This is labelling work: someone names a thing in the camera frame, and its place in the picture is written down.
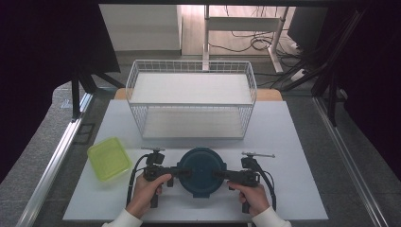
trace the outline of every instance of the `green square bowl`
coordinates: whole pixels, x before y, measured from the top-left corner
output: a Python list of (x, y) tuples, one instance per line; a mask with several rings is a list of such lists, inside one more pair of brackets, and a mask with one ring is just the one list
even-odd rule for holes
[(116, 137), (108, 138), (88, 148), (88, 157), (97, 178), (102, 182), (132, 166), (130, 157)]

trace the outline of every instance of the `white table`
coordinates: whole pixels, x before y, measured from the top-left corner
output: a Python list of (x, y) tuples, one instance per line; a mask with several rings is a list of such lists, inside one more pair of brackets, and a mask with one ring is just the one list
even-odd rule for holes
[[(96, 143), (111, 136), (121, 140), (133, 163), (142, 154), (149, 153), (141, 150), (142, 146), (166, 148), (164, 166), (175, 166), (187, 151), (201, 146), (216, 151), (231, 170), (242, 169), (241, 151), (275, 154), (274, 159), (257, 160), (274, 178), (279, 216), (284, 219), (328, 219), (284, 101), (257, 101), (243, 140), (142, 140), (127, 101), (112, 100)], [(87, 162), (63, 219), (115, 219), (125, 207), (130, 175), (131, 171), (127, 171), (102, 183)], [(193, 199), (175, 180), (173, 187), (164, 187), (159, 207), (146, 213), (143, 220), (165, 223), (249, 222), (251, 217), (241, 213), (237, 195), (224, 183), (210, 199)]]

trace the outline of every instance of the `white wall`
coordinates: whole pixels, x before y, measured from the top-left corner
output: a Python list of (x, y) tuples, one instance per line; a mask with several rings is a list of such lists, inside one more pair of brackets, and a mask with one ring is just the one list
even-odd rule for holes
[(99, 6), (115, 51), (181, 49), (181, 6)]

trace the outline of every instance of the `wooden floor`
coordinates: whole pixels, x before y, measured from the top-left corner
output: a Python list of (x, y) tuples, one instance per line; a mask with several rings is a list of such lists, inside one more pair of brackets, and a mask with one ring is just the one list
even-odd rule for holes
[[(279, 17), (283, 14), (285, 8), (280, 7), (238, 7), (238, 6), (211, 6), (209, 16), (235, 16), (235, 17)], [(295, 8), (289, 8), (284, 29), (288, 29)], [(183, 15), (183, 55), (201, 55), (204, 40), (204, 6), (182, 6)], [(252, 36), (253, 31), (234, 31), (236, 36)], [(269, 41), (272, 33), (264, 35)], [(231, 31), (211, 31), (209, 33), (209, 44), (224, 46), (233, 50), (243, 50), (251, 45), (252, 37), (235, 37)], [(284, 30), (280, 39), (280, 45), (287, 52), (292, 52), (290, 46), (294, 42), (287, 36)], [(262, 48), (263, 43), (255, 44), (257, 48)], [(210, 47), (210, 55), (269, 55), (267, 49), (256, 50), (249, 48), (242, 52), (234, 52), (223, 48)]]

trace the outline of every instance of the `white wire basket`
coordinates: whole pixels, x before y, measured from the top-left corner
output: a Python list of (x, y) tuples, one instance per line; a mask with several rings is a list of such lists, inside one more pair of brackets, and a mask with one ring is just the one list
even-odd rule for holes
[(126, 97), (143, 138), (243, 139), (256, 83), (248, 61), (138, 60)]

